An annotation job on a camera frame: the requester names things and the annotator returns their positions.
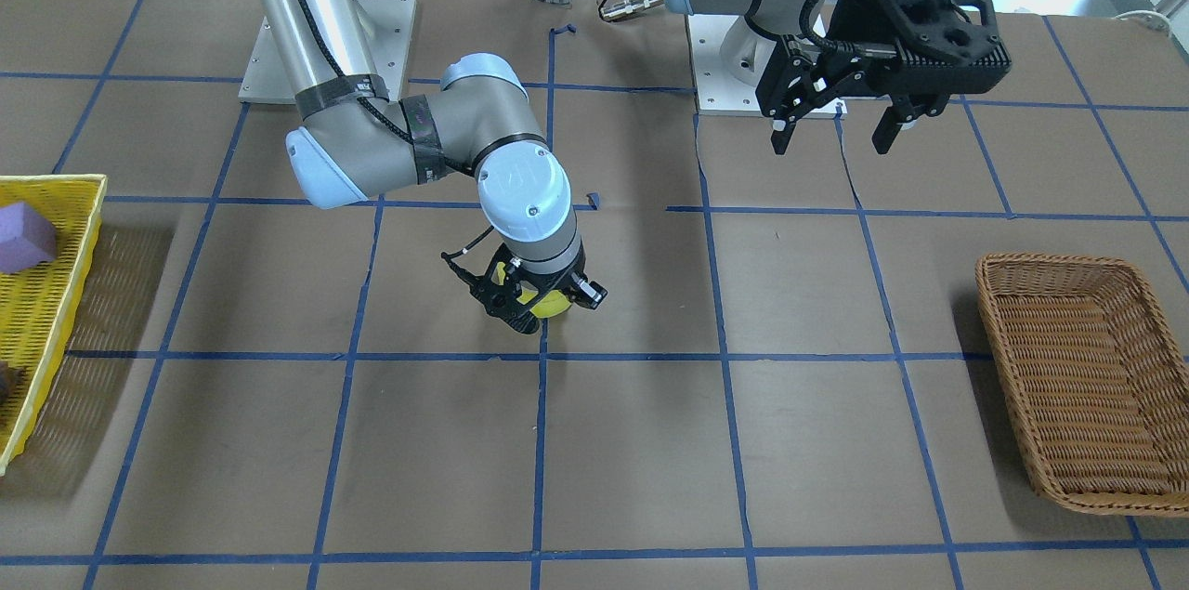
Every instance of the yellow plastic tray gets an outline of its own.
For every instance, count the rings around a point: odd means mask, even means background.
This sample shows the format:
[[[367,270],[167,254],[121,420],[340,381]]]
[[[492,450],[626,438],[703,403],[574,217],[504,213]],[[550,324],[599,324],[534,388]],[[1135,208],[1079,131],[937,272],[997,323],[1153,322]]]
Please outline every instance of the yellow plastic tray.
[[[26,201],[54,222],[58,241],[51,263],[0,274],[0,360],[23,371],[17,389],[0,404],[0,476],[25,450],[62,364],[106,192],[103,175],[0,176],[0,206]]]

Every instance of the purple block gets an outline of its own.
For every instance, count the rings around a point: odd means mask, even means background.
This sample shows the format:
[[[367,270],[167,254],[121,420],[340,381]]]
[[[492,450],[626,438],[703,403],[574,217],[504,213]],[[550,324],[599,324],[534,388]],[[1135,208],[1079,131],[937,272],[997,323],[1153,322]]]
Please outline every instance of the purple block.
[[[25,201],[0,208],[0,272],[12,275],[58,255],[54,225]]]

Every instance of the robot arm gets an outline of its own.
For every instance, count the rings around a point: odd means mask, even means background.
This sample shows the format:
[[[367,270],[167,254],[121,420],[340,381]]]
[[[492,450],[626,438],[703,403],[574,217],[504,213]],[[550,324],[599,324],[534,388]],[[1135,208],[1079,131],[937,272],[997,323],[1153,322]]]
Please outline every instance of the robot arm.
[[[734,54],[736,77],[756,87],[778,155],[798,120],[847,95],[891,95],[872,138],[886,153],[900,130],[939,115],[950,95],[988,92],[1011,70],[992,0],[838,0],[819,36],[811,26],[822,1],[665,0],[682,14],[740,15],[724,54]]]
[[[504,244],[482,277],[442,257],[490,315],[528,334],[547,295],[599,306],[606,290],[583,272],[568,178],[508,62],[471,54],[446,69],[439,94],[391,100],[354,0],[263,1],[303,121],[287,151],[313,205],[328,209],[463,171],[476,176]]]

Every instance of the yellow basket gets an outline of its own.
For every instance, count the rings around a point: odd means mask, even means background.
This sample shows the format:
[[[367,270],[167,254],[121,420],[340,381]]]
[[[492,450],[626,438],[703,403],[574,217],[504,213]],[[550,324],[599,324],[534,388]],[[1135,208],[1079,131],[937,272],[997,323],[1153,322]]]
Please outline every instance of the yellow basket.
[[[106,190],[103,175],[0,176],[0,206],[26,201],[54,222],[58,243],[51,263],[0,274],[0,360],[23,372],[15,390],[0,404],[0,476],[25,450],[62,364],[99,237]]]

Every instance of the white mounting plate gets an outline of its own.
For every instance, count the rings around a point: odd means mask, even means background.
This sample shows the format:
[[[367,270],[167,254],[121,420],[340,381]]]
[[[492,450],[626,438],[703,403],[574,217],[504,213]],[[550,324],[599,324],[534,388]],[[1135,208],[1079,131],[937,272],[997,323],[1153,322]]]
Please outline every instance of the white mounting plate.
[[[404,65],[409,61],[409,43],[413,39],[413,18],[417,0],[356,0],[369,15],[363,21],[364,31],[371,40],[376,70],[384,79],[391,95],[404,90]],[[244,82],[239,86],[240,102],[294,103],[292,87],[285,76],[281,52],[272,39],[268,19],[260,24],[256,36],[256,48],[244,70]]]
[[[738,15],[692,14],[686,17],[690,33],[690,57],[693,64],[693,82],[698,87],[698,113],[718,117],[759,117],[760,106],[755,100],[755,87],[748,86],[726,69],[718,49],[723,38]],[[820,27],[822,20],[814,27]],[[833,119],[838,106],[843,115],[847,103],[832,100],[823,108],[814,108],[806,119]]]

